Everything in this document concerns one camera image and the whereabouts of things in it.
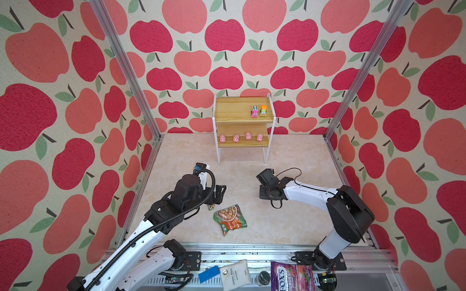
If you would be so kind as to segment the wooden two-tier shelf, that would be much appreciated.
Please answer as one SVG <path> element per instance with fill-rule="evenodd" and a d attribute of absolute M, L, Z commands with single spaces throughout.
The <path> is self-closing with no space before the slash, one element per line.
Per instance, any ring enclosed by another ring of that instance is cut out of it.
<path fill-rule="evenodd" d="M 251 117 L 252 107 L 258 111 L 262 105 L 267 105 L 267 117 Z M 212 107 L 212 125 L 215 138 L 217 164 L 221 164 L 222 149 L 236 147 L 258 147 L 262 149 L 263 161 L 268 162 L 274 136 L 277 115 L 271 95 L 265 97 L 218 97 L 215 96 Z M 252 134 L 252 140 L 247 141 L 246 132 Z M 257 141 L 258 134 L 263 135 L 263 141 Z M 233 136 L 240 135 L 238 143 L 233 142 Z M 219 141 L 220 135 L 226 137 L 226 142 Z"/>

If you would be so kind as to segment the green orange mixer truck toy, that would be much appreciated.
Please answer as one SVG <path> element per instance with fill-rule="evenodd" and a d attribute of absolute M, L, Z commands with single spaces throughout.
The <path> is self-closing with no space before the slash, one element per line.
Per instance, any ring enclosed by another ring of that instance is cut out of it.
<path fill-rule="evenodd" d="M 267 117 L 267 110 L 268 106 L 267 105 L 262 105 L 259 111 L 259 116 L 261 117 Z"/>

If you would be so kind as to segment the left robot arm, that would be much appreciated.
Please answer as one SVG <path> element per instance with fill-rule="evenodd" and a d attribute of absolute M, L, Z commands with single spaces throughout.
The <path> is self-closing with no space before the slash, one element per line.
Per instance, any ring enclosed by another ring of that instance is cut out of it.
<path fill-rule="evenodd" d="M 185 248 L 176 240 L 155 245 L 180 223 L 192 218 L 202 205 L 221 203 L 226 186 L 217 185 L 209 166 L 198 163 L 183 175 L 175 189 L 156 201 L 132 235 L 98 268 L 67 284 L 69 291 L 135 291 L 151 276 L 179 269 Z"/>

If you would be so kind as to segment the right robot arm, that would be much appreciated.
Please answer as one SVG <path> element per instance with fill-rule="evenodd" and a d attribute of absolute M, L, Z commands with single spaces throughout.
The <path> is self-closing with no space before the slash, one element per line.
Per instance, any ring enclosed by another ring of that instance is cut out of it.
<path fill-rule="evenodd" d="M 316 270 L 332 270 L 341 262 L 342 251 L 363 240 L 364 233 L 375 220 L 374 213 L 350 186 L 317 187 L 298 182 L 296 178 L 278 178 L 273 169 L 265 169 L 256 178 L 261 183 L 262 200 L 298 201 L 326 210 L 333 230 L 317 245 L 308 258 L 297 258 L 298 264 Z"/>

